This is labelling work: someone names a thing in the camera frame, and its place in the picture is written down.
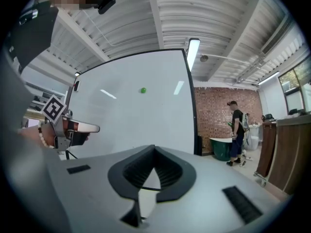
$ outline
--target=green bathtub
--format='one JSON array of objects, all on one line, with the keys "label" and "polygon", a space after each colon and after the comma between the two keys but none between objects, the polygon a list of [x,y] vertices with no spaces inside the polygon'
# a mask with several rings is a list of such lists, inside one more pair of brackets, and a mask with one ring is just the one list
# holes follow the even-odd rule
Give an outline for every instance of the green bathtub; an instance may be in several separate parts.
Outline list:
[{"label": "green bathtub", "polygon": [[212,151],[216,158],[220,161],[230,160],[230,149],[232,145],[232,138],[210,138]]}]

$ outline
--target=brick wall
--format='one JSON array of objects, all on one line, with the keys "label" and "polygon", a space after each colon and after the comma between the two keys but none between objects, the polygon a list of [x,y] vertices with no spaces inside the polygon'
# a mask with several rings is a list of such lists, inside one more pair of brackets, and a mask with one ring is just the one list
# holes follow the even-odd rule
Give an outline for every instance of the brick wall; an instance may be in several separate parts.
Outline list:
[{"label": "brick wall", "polygon": [[261,122],[262,108],[257,91],[229,88],[195,88],[198,133],[203,138],[202,152],[211,152],[209,138],[229,138],[232,114],[227,102],[236,101],[250,114],[249,123]]}]

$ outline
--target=ceiling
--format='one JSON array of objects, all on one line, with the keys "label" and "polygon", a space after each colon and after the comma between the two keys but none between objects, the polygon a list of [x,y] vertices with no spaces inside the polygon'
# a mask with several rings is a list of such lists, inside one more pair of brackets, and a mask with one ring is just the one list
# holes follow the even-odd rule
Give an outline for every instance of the ceiling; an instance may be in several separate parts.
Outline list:
[{"label": "ceiling", "polygon": [[[60,10],[47,52],[85,71],[132,53],[187,49],[195,37],[201,44],[191,71],[194,81],[251,85],[306,44],[296,30],[265,59],[261,49],[288,15],[278,0],[116,1],[104,15],[95,9]],[[202,55],[208,56],[206,62],[200,61]]]}]

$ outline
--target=whiteboard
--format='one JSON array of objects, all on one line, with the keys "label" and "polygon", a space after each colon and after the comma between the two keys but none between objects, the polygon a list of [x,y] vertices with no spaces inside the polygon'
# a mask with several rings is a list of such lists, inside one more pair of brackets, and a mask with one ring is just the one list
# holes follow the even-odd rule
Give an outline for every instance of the whiteboard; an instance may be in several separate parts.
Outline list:
[{"label": "whiteboard", "polygon": [[69,101],[73,119],[101,130],[72,152],[84,158],[154,144],[193,154],[196,118],[185,58],[184,50],[145,52],[78,76]]}]

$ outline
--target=bracelet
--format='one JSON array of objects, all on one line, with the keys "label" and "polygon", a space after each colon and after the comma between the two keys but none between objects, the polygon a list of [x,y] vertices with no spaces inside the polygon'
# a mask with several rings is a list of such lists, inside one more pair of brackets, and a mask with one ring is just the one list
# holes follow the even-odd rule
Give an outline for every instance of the bracelet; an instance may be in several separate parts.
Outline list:
[{"label": "bracelet", "polygon": [[49,145],[46,143],[46,141],[44,140],[44,137],[43,137],[43,134],[42,134],[41,125],[42,125],[42,122],[39,121],[39,123],[38,123],[39,137],[40,137],[40,139],[41,139],[43,145],[44,145],[46,148],[54,149],[54,146],[49,146]]}]

